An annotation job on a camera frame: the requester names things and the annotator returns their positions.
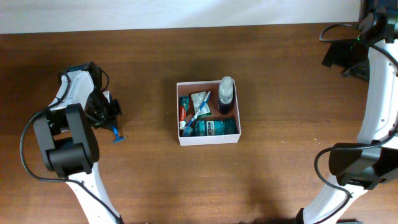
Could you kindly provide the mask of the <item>blue disposable razor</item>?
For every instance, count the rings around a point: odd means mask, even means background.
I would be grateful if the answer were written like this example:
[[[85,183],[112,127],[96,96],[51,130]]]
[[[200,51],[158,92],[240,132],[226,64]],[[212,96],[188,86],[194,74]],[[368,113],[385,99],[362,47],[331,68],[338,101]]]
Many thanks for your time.
[[[112,129],[114,133],[114,139],[112,140],[112,143],[121,142],[126,139],[125,136],[120,135],[119,129],[116,126],[112,126]]]

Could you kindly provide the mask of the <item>green white floss packet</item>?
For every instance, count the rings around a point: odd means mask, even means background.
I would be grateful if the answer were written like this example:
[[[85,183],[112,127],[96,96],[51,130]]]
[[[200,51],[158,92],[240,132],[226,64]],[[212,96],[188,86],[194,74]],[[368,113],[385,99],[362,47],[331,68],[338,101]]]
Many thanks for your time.
[[[197,92],[197,93],[192,93],[191,94],[191,99],[194,107],[195,113],[198,112],[200,109],[200,106],[207,95],[207,91],[202,91],[202,92]],[[204,107],[201,109],[200,113],[198,114],[198,118],[204,118],[207,116],[211,116],[211,110],[210,107],[208,106],[208,103],[204,105]]]

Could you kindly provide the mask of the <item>blue white toothbrush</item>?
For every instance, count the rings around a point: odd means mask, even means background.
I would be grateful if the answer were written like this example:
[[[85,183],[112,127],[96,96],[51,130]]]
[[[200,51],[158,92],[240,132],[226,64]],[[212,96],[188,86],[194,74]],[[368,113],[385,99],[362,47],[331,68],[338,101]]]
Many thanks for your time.
[[[193,131],[192,124],[193,122],[199,117],[199,115],[202,114],[202,111],[206,108],[208,100],[210,99],[211,91],[205,92],[203,95],[203,98],[201,99],[200,105],[198,107],[198,110],[195,112],[193,117],[190,119],[190,121],[185,125],[185,128],[183,130],[183,137],[189,137]]]

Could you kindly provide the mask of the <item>teal mouthwash bottle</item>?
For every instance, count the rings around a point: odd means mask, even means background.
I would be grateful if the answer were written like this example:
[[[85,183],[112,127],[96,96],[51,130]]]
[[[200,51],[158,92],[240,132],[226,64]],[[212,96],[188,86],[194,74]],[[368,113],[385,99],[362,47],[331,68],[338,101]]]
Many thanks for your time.
[[[198,120],[195,124],[196,136],[221,136],[237,134],[235,119],[227,118],[222,120]]]

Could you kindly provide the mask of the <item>red green toothpaste tube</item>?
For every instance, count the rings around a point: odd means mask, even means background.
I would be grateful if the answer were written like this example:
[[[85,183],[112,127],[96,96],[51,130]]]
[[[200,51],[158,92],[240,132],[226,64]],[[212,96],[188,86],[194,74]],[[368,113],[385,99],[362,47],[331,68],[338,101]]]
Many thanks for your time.
[[[178,124],[180,130],[184,130],[186,127],[186,116],[187,110],[189,108],[189,97],[188,96],[180,96],[179,98],[179,117],[178,117]]]

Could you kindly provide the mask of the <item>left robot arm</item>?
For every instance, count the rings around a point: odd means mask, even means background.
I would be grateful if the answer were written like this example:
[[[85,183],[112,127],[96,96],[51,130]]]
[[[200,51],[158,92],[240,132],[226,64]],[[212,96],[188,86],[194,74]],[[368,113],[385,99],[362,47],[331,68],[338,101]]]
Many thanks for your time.
[[[122,223],[102,183],[100,148],[94,129],[118,133],[121,108],[94,62],[60,72],[53,102],[34,119],[34,133],[45,167],[77,197],[89,223]]]

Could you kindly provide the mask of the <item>purple liquid clear bottle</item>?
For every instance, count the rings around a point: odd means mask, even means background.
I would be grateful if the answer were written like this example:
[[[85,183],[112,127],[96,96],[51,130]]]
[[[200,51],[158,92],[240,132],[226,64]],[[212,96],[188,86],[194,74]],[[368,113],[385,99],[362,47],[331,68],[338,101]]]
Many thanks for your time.
[[[228,114],[233,108],[234,80],[231,77],[223,77],[218,88],[218,111]]]

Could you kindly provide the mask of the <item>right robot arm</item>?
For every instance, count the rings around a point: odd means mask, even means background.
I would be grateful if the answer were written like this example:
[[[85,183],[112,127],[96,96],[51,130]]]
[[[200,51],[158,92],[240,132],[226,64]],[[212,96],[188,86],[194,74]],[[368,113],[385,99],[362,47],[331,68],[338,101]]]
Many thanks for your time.
[[[294,223],[338,223],[360,196],[397,178],[397,0],[361,1],[355,39],[326,39],[322,64],[343,67],[344,77],[367,81],[368,95],[356,143],[336,143],[314,160],[329,154],[329,178]]]

